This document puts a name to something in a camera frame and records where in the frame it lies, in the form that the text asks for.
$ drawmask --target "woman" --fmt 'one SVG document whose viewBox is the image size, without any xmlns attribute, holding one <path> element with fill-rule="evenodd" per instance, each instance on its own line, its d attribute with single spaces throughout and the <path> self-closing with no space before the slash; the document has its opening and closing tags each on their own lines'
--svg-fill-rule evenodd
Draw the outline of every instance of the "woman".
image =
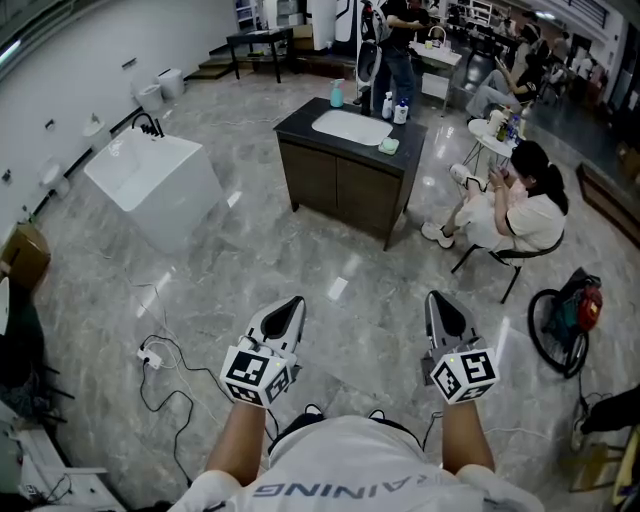
<svg viewBox="0 0 640 512">
<path fill-rule="evenodd" d="M 475 95 L 467 103 L 467 113 L 475 119 L 482 119 L 490 105 L 511 107 L 516 114 L 520 113 L 522 104 L 536 99 L 542 80 L 542 66 L 537 57 L 529 54 L 526 57 L 527 67 L 517 80 L 496 59 L 496 66 L 482 82 Z"/>
<path fill-rule="evenodd" d="M 553 247 L 564 231 L 569 200 L 558 168 L 535 142 L 523 141 L 513 150 L 516 176 L 501 169 L 489 172 L 493 192 L 482 178 L 459 164 L 450 173 L 467 189 L 467 198 L 444 226 L 425 222 L 422 235 L 444 249 L 453 246 L 453 234 L 464 227 L 469 242 L 492 251 L 537 252 Z M 526 189 L 526 196 L 518 192 Z"/>
</svg>

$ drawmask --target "wall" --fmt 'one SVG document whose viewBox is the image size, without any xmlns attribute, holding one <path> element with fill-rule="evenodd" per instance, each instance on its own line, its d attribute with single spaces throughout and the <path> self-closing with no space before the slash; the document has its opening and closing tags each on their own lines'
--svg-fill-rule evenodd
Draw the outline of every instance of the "wall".
<svg viewBox="0 0 640 512">
<path fill-rule="evenodd" d="M 130 84 L 169 67 L 185 74 L 237 31 L 234 0 L 113 0 L 66 27 L 0 82 L 0 242 L 44 198 L 38 171 L 49 157 L 71 165 L 88 148 L 95 112 L 111 127 L 137 108 Z M 121 65 L 136 57 L 129 70 Z M 44 124 L 54 119 L 55 129 Z"/>
</svg>

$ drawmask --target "countertop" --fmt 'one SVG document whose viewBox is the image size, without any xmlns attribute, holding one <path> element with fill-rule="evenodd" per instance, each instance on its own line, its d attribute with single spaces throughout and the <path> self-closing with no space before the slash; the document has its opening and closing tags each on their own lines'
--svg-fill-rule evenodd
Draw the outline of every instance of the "countertop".
<svg viewBox="0 0 640 512">
<path fill-rule="evenodd" d="M 400 145 L 396 154 L 390 156 L 378 151 L 378 146 L 364 146 L 315 131 L 311 127 L 313 122 L 332 108 L 329 100 L 313 98 L 278 124 L 274 130 L 280 138 L 287 141 L 356 160 L 363 165 L 375 167 L 398 177 L 402 177 L 406 172 L 416 171 L 427 134 L 426 127 L 411 121 L 407 121 L 403 125 L 393 124 L 393 130 L 389 137 L 398 139 Z M 360 113 L 360 107 L 347 103 L 343 105 L 342 110 L 355 114 Z M 371 117 L 387 122 L 373 112 Z"/>
</svg>

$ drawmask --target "red bag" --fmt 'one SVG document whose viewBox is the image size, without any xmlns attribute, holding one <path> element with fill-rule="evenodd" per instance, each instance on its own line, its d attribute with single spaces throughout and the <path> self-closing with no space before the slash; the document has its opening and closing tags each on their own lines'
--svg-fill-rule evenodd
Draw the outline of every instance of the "red bag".
<svg viewBox="0 0 640 512">
<path fill-rule="evenodd" d="M 583 331 L 590 331 L 598 322 L 602 310 L 602 294 L 598 287 L 586 286 L 578 306 L 578 325 Z"/>
</svg>

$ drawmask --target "wall-mounted fixture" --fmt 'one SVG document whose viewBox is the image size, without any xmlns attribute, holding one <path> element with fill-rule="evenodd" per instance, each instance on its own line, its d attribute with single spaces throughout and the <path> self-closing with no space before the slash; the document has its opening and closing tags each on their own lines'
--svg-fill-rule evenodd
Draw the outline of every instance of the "wall-mounted fixture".
<svg viewBox="0 0 640 512">
<path fill-rule="evenodd" d="M 21 41 L 20 39 L 18 39 L 15 43 L 9 46 L 9 48 L 7 48 L 2 53 L 0 53 L 0 66 L 2 66 L 2 63 L 6 61 L 9 57 L 11 57 L 13 52 L 15 52 L 18 49 L 18 47 L 20 46 L 20 43 Z"/>
<path fill-rule="evenodd" d="M 127 62 L 125 62 L 122 65 L 122 69 L 129 69 L 130 67 L 135 66 L 137 63 L 138 63 L 138 59 L 137 59 L 137 57 L 134 57 L 133 59 L 128 60 Z"/>
</svg>

